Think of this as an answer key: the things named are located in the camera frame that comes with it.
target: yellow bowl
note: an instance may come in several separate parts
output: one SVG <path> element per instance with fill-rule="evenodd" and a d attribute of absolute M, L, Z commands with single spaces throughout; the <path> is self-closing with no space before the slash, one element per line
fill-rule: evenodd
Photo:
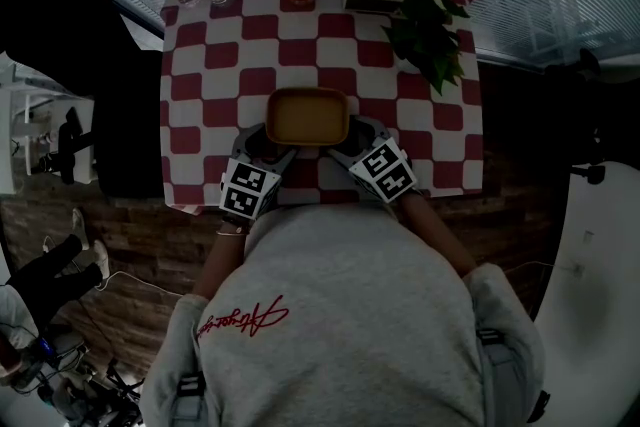
<path fill-rule="evenodd" d="M 278 89 L 267 105 L 267 137 L 292 146 L 333 146 L 349 133 L 349 102 L 335 89 Z"/>

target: table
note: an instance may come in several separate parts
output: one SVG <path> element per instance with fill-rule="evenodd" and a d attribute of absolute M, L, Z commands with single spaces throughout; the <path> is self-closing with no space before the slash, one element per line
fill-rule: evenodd
<path fill-rule="evenodd" d="M 454 0 L 465 4 L 465 0 Z M 352 114 L 382 121 L 412 159 L 430 196 L 482 188 L 482 108 L 469 21 L 460 36 L 459 87 L 439 96 L 421 75 L 400 72 L 380 25 L 386 16 L 346 13 L 342 0 L 299 8 L 287 0 L 236 0 L 227 9 L 167 0 L 160 136 L 167 205 L 197 213 L 215 206 L 240 129 L 265 119 L 269 95 L 290 86 L 345 93 Z M 279 204 L 359 201 L 363 190 L 316 148 L 285 174 Z"/>

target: black pants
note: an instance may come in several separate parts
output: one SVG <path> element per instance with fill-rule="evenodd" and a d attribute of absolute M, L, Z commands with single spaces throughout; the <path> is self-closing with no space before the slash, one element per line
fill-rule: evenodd
<path fill-rule="evenodd" d="M 55 277 L 80 251 L 80 239 L 69 235 L 62 244 L 29 262 L 7 282 L 22 297 L 39 331 L 47 327 L 62 306 L 102 282 L 102 272 L 95 263 L 80 273 Z"/>

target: potted plant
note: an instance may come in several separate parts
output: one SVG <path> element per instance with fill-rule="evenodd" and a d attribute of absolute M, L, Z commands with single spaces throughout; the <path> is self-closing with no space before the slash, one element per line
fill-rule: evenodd
<path fill-rule="evenodd" d="M 456 85 L 454 78 L 464 72 L 458 62 L 460 38 L 447 30 L 454 16 L 469 18 L 463 7 L 452 0 L 403 0 L 402 17 L 392 18 L 391 27 L 382 27 L 396 56 L 414 65 L 442 94 L 446 80 Z"/>

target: white shoe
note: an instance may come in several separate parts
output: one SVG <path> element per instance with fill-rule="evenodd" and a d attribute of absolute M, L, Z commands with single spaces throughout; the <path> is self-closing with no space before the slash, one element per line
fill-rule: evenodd
<path fill-rule="evenodd" d="M 89 239 L 87 238 L 87 232 L 84 229 L 84 217 L 82 212 L 77 208 L 73 209 L 73 214 L 71 216 L 71 231 L 80 239 L 80 242 L 82 243 L 82 250 L 86 251 L 89 249 Z"/>
<path fill-rule="evenodd" d="M 44 238 L 44 242 L 42 243 L 42 252 L 43 253 L 48 253 L 54 247 L 56 247 L 56 243 L 53 241 L 53 239 L 51 237 L 49 237 L 49 235 L 47 235 Z"/>
<path fill-rule="evenodd" d="M 102 273 L 102 280 L 104 281 L 111 273 L 109 272 L 109 253 L 106 246 L 100 240 L 93 242 L 93 250 L 96 253 L 96 264 L 100 267 Z"/>

